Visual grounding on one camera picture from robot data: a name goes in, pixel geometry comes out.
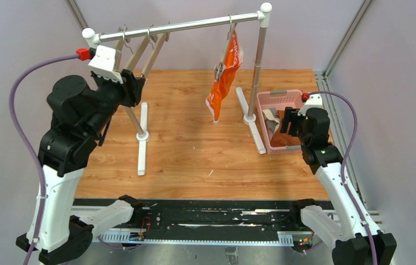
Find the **brown underwear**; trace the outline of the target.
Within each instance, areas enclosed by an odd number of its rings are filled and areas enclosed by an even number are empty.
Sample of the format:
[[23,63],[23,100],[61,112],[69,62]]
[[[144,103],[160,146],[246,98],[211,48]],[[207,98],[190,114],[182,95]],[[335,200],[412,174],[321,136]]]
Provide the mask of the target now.
[[[280,118],[280,127],[281,127],[281,118],[284,115],[283,110],[278,110]],[[280,127],[274,134],[271,134],[270,145],[271,147],[285,147],[285,146],[297,146],[300,145],[300,141],[297,137],[293,137],[289,134],[282,134],[280,132]]]

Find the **beige hanger of orange underwear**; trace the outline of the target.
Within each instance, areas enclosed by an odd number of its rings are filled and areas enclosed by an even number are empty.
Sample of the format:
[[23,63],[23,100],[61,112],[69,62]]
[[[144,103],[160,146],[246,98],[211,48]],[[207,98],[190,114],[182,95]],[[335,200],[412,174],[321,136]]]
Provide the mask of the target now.
[[221,54],[220,61],[214,68],[214,74],[215,74],[214,81],[215,82],[218,82],[221,79],[221,76],[224,70],[226,69],[225,61],[227,58],[228,51],[230,49],[229,46],[232,40],[233,32],[237,26],[237,24],[232,21],[232,16],[230,14],[228,15],[228,17],[229,17],[230,28],[227,34],[226,42],[225,42],[225,45]]

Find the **beige hanger of grey underwear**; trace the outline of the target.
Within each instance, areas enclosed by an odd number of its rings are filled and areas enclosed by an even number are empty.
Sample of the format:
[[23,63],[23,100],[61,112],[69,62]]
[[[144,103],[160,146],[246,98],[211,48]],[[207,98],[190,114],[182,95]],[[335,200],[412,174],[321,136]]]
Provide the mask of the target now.
[[144,51],[146,50],[147,46],[149,44],[153,44],[155,42],[152,35],[150,35],[150,29],[153,27],[153,24],[151,24],[147,29],[147,35],[140,41],[135,51],[132,51],[132,55],[130,56],[130,59],[128,60],[127,64],[125,65],[124,69],[133,71],[142,57]]

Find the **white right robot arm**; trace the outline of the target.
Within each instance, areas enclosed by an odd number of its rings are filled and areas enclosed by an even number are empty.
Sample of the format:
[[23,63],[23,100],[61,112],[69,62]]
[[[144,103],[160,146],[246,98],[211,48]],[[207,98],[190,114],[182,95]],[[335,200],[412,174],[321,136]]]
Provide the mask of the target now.
[[375,223],[345,173],[340,151],[328,141],[326,110],[285,108],[281,133],[298,137],[303,160],[328,193],[334,221],[313,199],[293,203],[291,223],[310,228],[332,251],[334,264],[390,264],[397,248],[395,237]]

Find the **beige hanger of brown underwear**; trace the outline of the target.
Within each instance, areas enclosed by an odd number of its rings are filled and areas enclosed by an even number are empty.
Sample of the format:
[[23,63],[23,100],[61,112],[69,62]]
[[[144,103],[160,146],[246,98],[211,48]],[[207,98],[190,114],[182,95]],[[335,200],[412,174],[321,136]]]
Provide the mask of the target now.
[[154,63],[155,63],[163,45],[164,45],[164,43],[168,41],[168,38],[169,38],[169,33],[163,33],[158,37],[158,39],[157,39],[157,41],[154,45],[154,49],[152,50],[152,52],[150,54],[150,57],[147,60],[146,64],[144,65],[144,67],[142,69],[142,72],[141,72],[141,76],[144,77],[145,79],[148,78],[148,76],[150,74],[150,71],[154,66]]

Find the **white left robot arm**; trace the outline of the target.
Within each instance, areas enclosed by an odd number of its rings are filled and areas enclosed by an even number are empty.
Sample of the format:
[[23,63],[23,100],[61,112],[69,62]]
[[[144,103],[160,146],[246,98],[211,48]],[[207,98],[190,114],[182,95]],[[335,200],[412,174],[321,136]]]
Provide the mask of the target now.
[[79,75],[58,80],[47,103],[52,109],[50,129],[40,141],[38,160],[45,178],[45,194],[39,195],[39,224],[16,240],[22,250],[39,251],[42,264],[62,264],[77,259],[92,241],[118,225],[140,226],[143,204],[122,195],[109,206],[77,216],[71,213],[77,184],[90,154],[100,146],[119,106],[139,103],[145,84],[129,70],[120,72],[123,82],[105,80],[93,73],[97,84],[90,89]]

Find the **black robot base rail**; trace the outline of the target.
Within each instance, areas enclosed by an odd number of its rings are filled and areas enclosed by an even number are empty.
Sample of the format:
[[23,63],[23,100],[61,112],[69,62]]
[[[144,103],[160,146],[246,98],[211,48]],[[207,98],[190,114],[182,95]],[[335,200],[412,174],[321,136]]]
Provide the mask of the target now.
[[118,225],[105,232],[106,242],[131,244],[143,232],[144,244],[286,246],[298,245],[311,229],[293,224],[287,215],[292,200],[144,199],[146,223]]

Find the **grey underwear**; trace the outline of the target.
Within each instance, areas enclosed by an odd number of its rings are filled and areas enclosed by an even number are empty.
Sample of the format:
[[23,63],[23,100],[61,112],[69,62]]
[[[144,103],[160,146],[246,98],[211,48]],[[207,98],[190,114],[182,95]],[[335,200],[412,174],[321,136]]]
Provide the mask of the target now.
[[274,134],[280,127],[280,118],[278,110],[276,108],[263,109],[263,118],[265,120],[265,126],[269,132]]

